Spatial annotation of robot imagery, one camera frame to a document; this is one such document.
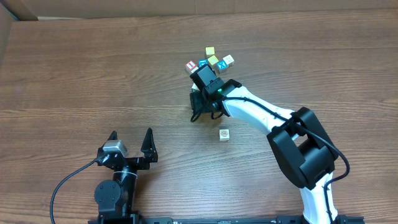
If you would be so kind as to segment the white shell number block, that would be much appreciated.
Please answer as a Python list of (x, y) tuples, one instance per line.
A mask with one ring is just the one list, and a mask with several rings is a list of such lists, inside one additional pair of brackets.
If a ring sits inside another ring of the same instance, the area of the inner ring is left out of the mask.
[(220, 141), (229, 141), (229, 130), (228, 129), (220, 129), (219, 130)]

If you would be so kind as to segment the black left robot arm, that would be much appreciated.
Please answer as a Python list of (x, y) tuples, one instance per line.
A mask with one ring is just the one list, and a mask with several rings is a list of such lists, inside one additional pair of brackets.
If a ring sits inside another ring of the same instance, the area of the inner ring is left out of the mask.
[(98, 149), (96, 163), (113, 171), (111, 180), (104, 180), (94, 192), (98, 217), (91, 223), (138, 223), (138, 213), (132, 210), (139, 170), (150, 169), (158, 161), (153, 131), (149, 128), (141, 146), (142, 157), (128, 157), (127, 148), (113, 131)]

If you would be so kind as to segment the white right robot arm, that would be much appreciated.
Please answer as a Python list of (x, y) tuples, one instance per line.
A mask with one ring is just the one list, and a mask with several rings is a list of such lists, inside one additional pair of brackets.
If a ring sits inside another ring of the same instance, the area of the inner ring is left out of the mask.
[(307, 223), (334, 223), (338, 212), (330, 189), (338, 153), (323, 126), (308, 108), (298, 111), (272, 105), (235, 80), (195, 81), (191, 94), (193, 116), (223, 115), (253, 125), (267, 136), (278, 166), (299, 188)]

